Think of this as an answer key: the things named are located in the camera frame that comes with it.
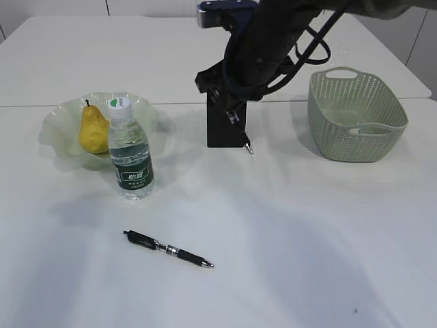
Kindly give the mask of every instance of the pen tip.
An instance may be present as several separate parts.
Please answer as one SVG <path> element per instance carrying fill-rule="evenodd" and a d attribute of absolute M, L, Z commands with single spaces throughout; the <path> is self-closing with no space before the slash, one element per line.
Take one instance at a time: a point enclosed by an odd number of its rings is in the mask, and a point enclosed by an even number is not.
<path fill-rule="evenodd" d="M 202 267 L 204 267 L 204 268 L 214 268 L 214 265 L 210 261 L 203 260 L 202 261 Z"/>
<path fill-rule="evenodd" d="M 247 151 L 249 152 L 250 155 L 253 155 L 253 148 L 252 148 L 252 145 L 251 145 L 251 144 L 246 143 L 246 144 L 244 145 L 244 147 L 247 149 Z"/>

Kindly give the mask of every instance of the robotic arm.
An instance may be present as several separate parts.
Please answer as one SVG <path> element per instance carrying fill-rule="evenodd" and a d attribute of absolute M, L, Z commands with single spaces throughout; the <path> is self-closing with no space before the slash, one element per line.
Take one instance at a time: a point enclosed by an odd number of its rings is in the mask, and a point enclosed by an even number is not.
<path fill-rule="evenodd" d="M 196 84 L 207 93 L 208 147 L 242 147 L 252 153 L 245 133 L 246 102 L 261 100 L 291 81 L 305 64 L 314 64 L 309 56 L 322 45 L 323 37 L 345 12 L 390 19 L 410 6 L 437 9 L 437 0 L 252 0 L 206 1 L 198 5 L 200 27 L 221 26 L 231 33 L 222 61 L 199 72 Z M 309 23 L 322 10 L 334 14 L 319 32 Z M 293 63 L 287 54 L 304 31 L 313 41 Z M 285 75 L 272 87 L 275 79 Z"/>

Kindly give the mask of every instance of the bottle cap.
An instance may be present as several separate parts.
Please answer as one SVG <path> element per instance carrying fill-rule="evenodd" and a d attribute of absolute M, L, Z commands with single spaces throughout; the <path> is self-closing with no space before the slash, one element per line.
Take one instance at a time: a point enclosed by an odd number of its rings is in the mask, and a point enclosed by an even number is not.
<path fill-rule="evenodd" d="M 112 118 L 121 119 L 132 117 L 132 105 L 129 98 L 118 97 L 108 103 L 109 115 Z"/>

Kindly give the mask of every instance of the black pen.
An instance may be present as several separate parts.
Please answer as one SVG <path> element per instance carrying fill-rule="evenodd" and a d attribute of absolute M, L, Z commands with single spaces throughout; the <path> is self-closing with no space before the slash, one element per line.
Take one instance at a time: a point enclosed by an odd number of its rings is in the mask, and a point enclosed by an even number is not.
<path fill-rule="evenodd" d="M 132 230 L 124 231 L 124 234 L 128 237 L 128 240 L 131 243 L 139 244 L 153 250 L 158 249 L 160 251 L 164 251 L 169 255 L 176 256 L 177 258 L 189 261 L 193 264 L 197 264 L 198 266 L 203 268 L 214 268 L 214 265 L 210 261 L 205 260 L 200 256 L 184 251 L 183 249 L 179 249 L 171 245 L 161 244 L 156 239 L 144 236 L 143 234 L 139 234 L 138 232 Z"/>

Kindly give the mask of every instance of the basket handle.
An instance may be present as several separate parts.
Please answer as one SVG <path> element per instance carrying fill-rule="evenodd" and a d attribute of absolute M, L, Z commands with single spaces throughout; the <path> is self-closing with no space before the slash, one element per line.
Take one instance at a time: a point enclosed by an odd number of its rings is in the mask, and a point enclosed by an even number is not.
<path fill-rule="evenodd" d="M 373 134 L 373 133 L 360 133 L 360 129 L 361 128 L 381 128 L 386 130 L 386 133 L 377 133 L 377 134 Z M 349 134 L 350 135 L 360 135 L 360 136 L 364 136 L 364 137 L 382 137 L 385 135 L 390 135 L 396 131 L 401 130 L 401 128 L 396 128 L 394 126 L 389 126 L 389 125 L 385 125 L 385 124 L 381 124 L 381 123 L 363 123 L 363 124 L 357 124 L 354 126 L 350 126 L 349 127 Z"/>
<path fill-rule="evenodd" d="M 346 67 L 346 66 L 340 66 L 340 67 L 330 68 L 329 70 L 324 70 L 324 71 L 322 71 L 322 72 L 320 72 L 320 73 L 321 73 L 321 74 L 324 74 L 325 77 L 326 77 L 327 79 L 332 79 L 332 77 L 329 77 L 329 76 L 328 76 L 328 73 L 329 73 L 329 72 L 341 72 L 342 70 L 346 70 L 346 71 L 348 71 L 348 72 L 352 72 L 352 73 L 355 73 L 355 74 L 356 74 L 356 77 L 350 77 L 350 78 L 349 78 L 349 77 L 346 77 L 346 79 L 356 79 L 357 77 L 363 75 L 363 72 L 361 72 L 361 71 L 359 71 L 359 70 L 355 70 L 355 69 L 353 69 L 353 68 L 351 68 L 351 67 Z"/>

